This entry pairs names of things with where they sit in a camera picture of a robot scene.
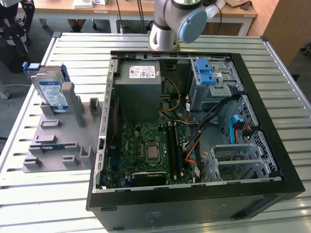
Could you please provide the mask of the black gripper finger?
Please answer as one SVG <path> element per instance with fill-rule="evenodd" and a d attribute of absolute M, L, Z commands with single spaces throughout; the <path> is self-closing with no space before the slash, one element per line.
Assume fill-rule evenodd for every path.
<path fill-rule="evenodd" d="M 15 46 L 21 56 L 26 56 L 28 54 L 27 47 L 22 42 L 22 38 L 27 38 L 26 35 L 32 24 L 35 5 L 32 0 L 19 0 L 18 2 L 24 10 L 24 17 L 20 22 L 16 21 Z"/>
<path fill-rule="evenodd" d="M 0 15 L 0 35 L 14 36 L 11 30 L 11 22 L 14 21 L 14 15 Z"/>

